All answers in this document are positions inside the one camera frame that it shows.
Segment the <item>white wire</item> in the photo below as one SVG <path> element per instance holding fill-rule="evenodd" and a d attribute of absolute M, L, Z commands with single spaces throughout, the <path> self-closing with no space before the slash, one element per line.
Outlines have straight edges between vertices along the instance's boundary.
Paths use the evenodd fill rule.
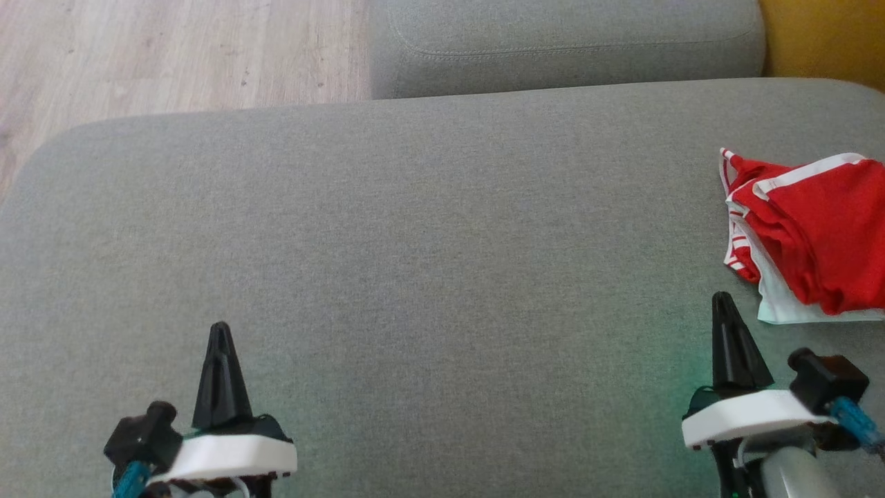
<path fill-rule="evenodd" d="M 236 484 L 236 487 L 240 490 L 240 493 L 242 493 L 242 498 L 252 498 L 252 494 L 249 493 L 249 488 L 246 487 L 246 483 L 242 482 L 242 479 L 230 478 L 230 480 Z"/>
<path fill-rule="evenodd" d="M 738 469 L 743 468 L 743 453 L 747 450 L 747 441 L 750 440 L 749 437 L 743 438 L 741 444 L 737 447 L 737 455 L 735 455 L 735 467 Z"/>

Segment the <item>seam stitching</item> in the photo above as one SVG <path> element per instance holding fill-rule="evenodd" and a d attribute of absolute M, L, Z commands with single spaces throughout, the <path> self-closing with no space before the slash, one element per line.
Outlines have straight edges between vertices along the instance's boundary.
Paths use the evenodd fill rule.
<path fill-rule="evenodd" d="M 729 36 L 728 38 L 721 38 L 718 40 L 653 40 L 650 42 L 626 42 L 626 43 L 613 43 L 613 44 L 583 44 L 583 45 L 539 45 L 534 47 L 520 47 L 514 49 L 499 49 L 492 51 L 428 51 L 422 50 L 418 47 L 415 47 L 405 39 L 403 33 L 400 31 L 399 26 L 396 25 L 396 22 L 393 19 L 392 9 L 388 8 L 388 24 L 393 29 L 394 34 L 397 38 L 399 38 L 400 43 L 410 52 L 425 56 L 428 58 L 438 57 L 438 58 L 490 58 L 490 57 L 508 57 L 508 56 L 519 56 L 531 53 L 537 53 L 542 51 L 592 51 L 592 50 L 622 50 L 632 47 L 643 47 L 643 46 L 660 46 L 665 44 L 673 44 L 673 45 L 685 45 L 685 44 L 697 44 L 697 43 L 724 43 L 731 42 L 738 38 L 743 38 L 749 33 L 753 31 L 753 28 L 748 28 L 741 34 Z"/>

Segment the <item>folded clothing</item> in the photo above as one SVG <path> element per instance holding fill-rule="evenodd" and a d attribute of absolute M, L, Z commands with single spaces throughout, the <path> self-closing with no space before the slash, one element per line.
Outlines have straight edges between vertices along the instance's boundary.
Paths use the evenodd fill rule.
<path fill-rule="evenodd" d="M 854 153 L 795 168 L 720 153 L 725 263 L 759 284 L 759 319 L 885 319 L 885 166 Z"/>

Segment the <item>white stripe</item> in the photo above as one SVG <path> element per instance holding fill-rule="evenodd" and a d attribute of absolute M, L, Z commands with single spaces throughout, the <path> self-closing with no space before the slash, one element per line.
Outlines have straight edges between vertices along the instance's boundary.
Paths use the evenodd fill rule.
<path fill-rule="evenodd" d="M 775 178 L 760 180 L 753 185 L 753 193 L 756 194 L 756 197 L 767 201 L 768 192 L 774 189 L 777 189 L 779 187 L 786 187 L 788 185 L 792 185 L 793 183 L 798 183 L 805 179 L 811 178 L 812 176 L 826 173 L 827 171 L 831 169 L 836 169 L 837 167 L 840 167 L 845 163 L 858 164 L 860 161 L 865 159 L 866 158 L 864 156 L 856 154 L 854 152 L 847 152 L 845 154 L 830 156 L 822 160 L 814 161 L 812 164 L 795 167 L 789 170 L 787 173 L 776 176 Z"/>

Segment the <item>gray fabric upholstery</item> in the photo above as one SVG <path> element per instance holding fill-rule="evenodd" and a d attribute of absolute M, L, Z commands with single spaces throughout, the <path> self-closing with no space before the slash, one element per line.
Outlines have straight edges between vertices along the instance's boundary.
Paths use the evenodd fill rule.
<path fill-rule="evenodd" d="M 378 0 L 372 93 L 425 97 L 758 76 L 756 0 Z"/>
<path fill-rule="evenodd" d="M 780 386 L 798 346 L 846 354 L 885 421 L 881 323 L 753 319 L 718 147 L 885 157 L 883 129 L 882 94 L 802 80 L 76 128 L 0 211 L 3 493 L 100 496 L 106 438 L 156 398 L 186 430 L 225 319 L 253 408 L 297 443 L 280 497 L 713 496 L 680 423 L 715 291 Z M 824 459 L 845 496 L 882 489 L 875 460 Z"/>

